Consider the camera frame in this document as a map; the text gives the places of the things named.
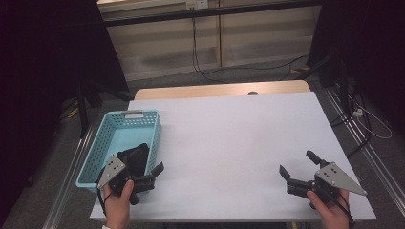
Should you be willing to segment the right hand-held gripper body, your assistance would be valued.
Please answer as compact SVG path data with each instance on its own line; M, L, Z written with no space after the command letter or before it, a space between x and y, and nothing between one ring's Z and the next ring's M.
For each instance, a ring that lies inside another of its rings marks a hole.
M290 174L286 173L286 183L288 194L307 198L307 191L313 191L323 203L337 200L341 190L367 195L367 191L334 162L317 170L314 179L309 181L291 178Z

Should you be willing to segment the black metal stand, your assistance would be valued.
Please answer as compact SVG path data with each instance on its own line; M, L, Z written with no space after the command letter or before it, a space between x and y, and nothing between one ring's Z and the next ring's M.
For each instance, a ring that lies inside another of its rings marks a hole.
M338 86L341 106L348 113L350 111L350 102L347 64L335 53L329 53L307 71L300 74L297 80L306 80L315 73L318 74L320 84L323 87Z

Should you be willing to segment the black metal crossbar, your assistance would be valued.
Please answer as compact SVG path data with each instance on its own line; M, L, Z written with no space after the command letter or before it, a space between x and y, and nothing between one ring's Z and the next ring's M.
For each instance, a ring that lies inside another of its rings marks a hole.
M181 19L191 19L218 15L249 13L265 10L289 10L304 7L321 6L323 0L283 0L273 3L251 4L231 7L219 7L204 10L183 10L176 12L158 13L143 16L125 16L112 19L104 19L106 27L118 27L154 22L164 22Z

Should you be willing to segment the wooden table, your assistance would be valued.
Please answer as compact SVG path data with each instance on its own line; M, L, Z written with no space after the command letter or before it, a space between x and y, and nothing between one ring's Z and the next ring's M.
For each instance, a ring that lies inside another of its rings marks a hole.
M137 91L135 100L233 96L247 95L249 92L257 92L262 95L306 93L309 91L309 84L306 81L288 80L141 89Z

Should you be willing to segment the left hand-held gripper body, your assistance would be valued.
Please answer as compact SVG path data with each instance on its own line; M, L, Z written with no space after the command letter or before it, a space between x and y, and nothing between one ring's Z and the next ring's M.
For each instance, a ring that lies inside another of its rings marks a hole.
M121 195L126 182L133 180L135 185L129 200L132 205L136 205L139 202L137 193L153 190L157 175L153 172L151 175L137 176L131 172L132 168L130 162L123 162L117 156L111 155L99 174L96 188L101 190L108 185L115 194Z

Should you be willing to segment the person's right hand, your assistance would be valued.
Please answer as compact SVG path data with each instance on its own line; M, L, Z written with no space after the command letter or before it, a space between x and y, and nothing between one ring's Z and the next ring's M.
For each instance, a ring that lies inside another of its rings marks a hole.
M313 191L307 191L307 196L321 216L323 229L351 229L350 218L338 205L326 205Z

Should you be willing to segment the black tripod stand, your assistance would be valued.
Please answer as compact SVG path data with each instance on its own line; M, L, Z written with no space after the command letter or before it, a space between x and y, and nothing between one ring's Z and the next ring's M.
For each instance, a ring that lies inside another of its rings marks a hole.
M94 80L87 80L79 83L76 90L76 101L81 124L80 137L85 136L90 126L86 104L89 104L92 108L101 107L103 105L103 100L99 95L100 93L107 93L125 102L132 100L132 97L129 95L123 94L117 90L113 90Z

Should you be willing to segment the metal floor rail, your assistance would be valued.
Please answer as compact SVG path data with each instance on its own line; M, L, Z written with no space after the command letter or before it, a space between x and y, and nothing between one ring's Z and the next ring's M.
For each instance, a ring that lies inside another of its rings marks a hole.
M357 146L352 151L347 153L348 158L353 158L354 155L362 154L368 164L373 168L375 174L384 186L390 198L396 205L396 208L405 216L405 189L394 178L387 165L383 162L377 150L371 144L371 139L374 132L357 117L348 117L343 113L343 108L340 105L340 98L337 93L331 89L325 89L333 108L339 114L339 119L344 123L345 128L351 133Z
M71 191L75 186L75 180L80 171L80 163L82 159L85 157L86 149L88 148L88 145L90 144L93 135L94 130L89 129L79 140L77 147L75 149L73 159L70 163L66 175L63 178L63 182L56 193L55 200L53 201L53 204L45 219L42 229L58 228L59 222L66 208Z

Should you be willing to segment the light blue plastic basket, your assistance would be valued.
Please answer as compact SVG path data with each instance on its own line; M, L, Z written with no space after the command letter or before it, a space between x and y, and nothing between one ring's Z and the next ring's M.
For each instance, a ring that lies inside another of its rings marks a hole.
M157 110L107 113L96 132L75 185L95 192L97 178L110 155L138 147L142 143L146 143L149 147L143 173L150 175L156 167L160 129L160 116Z

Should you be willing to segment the wide black curtain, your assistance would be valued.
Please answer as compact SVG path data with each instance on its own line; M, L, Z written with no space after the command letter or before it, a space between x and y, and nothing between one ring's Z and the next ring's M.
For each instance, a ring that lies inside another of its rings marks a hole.
M0 226L45 157L63 102L128 88L97 0L0 0Z

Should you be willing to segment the narrow black curtain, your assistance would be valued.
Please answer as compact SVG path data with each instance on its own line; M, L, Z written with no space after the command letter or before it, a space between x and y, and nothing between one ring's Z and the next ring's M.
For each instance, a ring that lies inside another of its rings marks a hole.
M405 134L405 0L321 0L307 64L327 55L320 72L328 87L341 63L359 91Z

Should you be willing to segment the white wall socket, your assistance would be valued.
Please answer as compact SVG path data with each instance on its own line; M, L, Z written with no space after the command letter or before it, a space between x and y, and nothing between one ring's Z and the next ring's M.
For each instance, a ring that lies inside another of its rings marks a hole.
M202 10L208 8L208 0L191 0L186 2L188 10Z

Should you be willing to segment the black shorts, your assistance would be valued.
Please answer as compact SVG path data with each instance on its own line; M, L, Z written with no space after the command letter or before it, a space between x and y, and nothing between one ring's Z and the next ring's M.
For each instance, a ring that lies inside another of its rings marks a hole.
M143 166L140 169L130 169L128 166L128 162L127 162L127 156L128 154L135 148L139 148L143 151ZM128 173L133 176L133 177L139 177L139 176L143 176L144 172L145 172L145 168L146 168L146 163L147 163L147 159L149 157L149 147L146 143L142 143L139 146L135 147L135 148L131 148L128 150L125 150L123 152L118 152L117 153L117 157L126 165L126 169L128 170Z

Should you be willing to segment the person's left hand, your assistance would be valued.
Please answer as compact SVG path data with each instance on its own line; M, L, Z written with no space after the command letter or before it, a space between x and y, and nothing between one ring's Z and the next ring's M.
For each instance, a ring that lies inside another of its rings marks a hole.
M134 181L128 180L124 185L121 195L115 196L112 189L105 185L104 204L106 222L102 229L126 229L130 217L130 196L134 188Z

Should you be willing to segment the white table mat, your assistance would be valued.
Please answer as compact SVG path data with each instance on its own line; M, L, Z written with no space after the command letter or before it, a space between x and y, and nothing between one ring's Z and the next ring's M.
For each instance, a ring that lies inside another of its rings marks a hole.
M164 165L154 190L132 207L133 221L259 222L317 220L309 202L288 194L279 174L310 180L307 151L348 162L314 93L134 100L156 109Z

